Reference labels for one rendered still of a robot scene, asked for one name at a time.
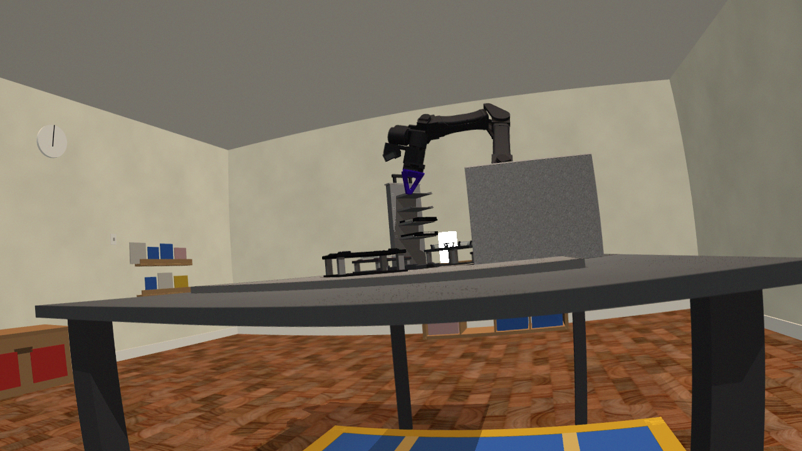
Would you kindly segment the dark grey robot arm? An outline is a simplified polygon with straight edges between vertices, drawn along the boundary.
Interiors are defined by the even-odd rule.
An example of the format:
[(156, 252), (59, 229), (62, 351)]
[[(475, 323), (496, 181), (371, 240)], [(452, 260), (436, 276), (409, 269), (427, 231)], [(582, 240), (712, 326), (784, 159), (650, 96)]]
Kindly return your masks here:
[[(489, 114), (492, 120), (489, 119)], [(401, 157), (401, 150), (405, 150), (403, 163), (415, 163), (416, 147), (419, 150), (426, 149), (431, 140), (453, 132), (487, 130), (493, 139), (492, 163), (512, 162), (509, 127), (510, 113), (490, 103), (484, 103), (484, 109), (461, 115), (423, 114), (417, 120), (417, 125), (396, 125), (390, 128), (383, 157), (385, 162), (389, 162), (393, 158)]]

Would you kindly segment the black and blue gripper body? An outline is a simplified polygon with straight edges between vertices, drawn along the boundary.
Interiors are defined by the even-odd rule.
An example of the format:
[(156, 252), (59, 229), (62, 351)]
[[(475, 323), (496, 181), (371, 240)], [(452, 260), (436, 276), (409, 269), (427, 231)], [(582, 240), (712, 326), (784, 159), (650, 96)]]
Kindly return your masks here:
[(425, 149), (421, 148), (421, 150), (419, 150), (419, 147), (416, 148), (417, 148), (417, 156), (415, 158), (415, 163), (404, 162), (403, 169), (424, 172), (425, 165), (423, 165), (423, 163), (425, 157)]

